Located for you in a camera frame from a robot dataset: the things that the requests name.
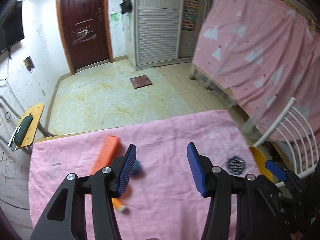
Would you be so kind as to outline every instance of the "dark red wooden door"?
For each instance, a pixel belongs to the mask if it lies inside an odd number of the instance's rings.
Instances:
[[[103,0],[61,0],[60,4],[74,69],[109,59]]]

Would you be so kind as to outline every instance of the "black flat screen tv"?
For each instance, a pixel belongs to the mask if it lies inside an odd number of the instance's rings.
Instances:
[[[0,54],[23,38],[22,1],[17,1],[0,28]]]

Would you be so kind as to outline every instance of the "closet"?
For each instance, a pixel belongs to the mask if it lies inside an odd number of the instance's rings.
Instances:
[[[190,62],[213,0],[196,0],[196,24],[182,30],[184,0],[132,0],[125,15],[126,54],[136,69]]]

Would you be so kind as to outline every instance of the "pink bed sheet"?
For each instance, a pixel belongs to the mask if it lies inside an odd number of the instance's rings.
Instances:
[[[320,143],[320,36],[285,3],[215,0],[193,63],[223,88],[232,89],[261,133],[295,97],[295,107]],[[278,133],[272,138],[283,140]]]
[[[204,229],[209,198],[197,192],[187,160],[187,144],[213,165],[226,168],[234,155],[246,161],[245,174],[259,174],[254,158],[235,122],[225,110],[207,111],[90,132],[34,144],[29,175],[30,215],[35,226],[63,179],[71,172],[87,176],[106,135],[120,138],[121,154],[130,143],[137,147],[144,176],[129,181],[122,202],[129,214],[116,212],[123,240],[197,240]],[[86,201],[88,239],[94,239],[91,203]],[[229,239],[235,238],[233,198]]]

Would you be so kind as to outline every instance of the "floor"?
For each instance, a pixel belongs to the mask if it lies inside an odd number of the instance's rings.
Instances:
[[[247,115],[237,106],[227,108],[200,81],[191,81],[190,64],[136,71],[129,60],[121,60],[83,70],[60,82],[49,131],[80,133],[214,109],[227,109],[241,127]],[[130,78],[141,75],[153,85],[134,89]]]

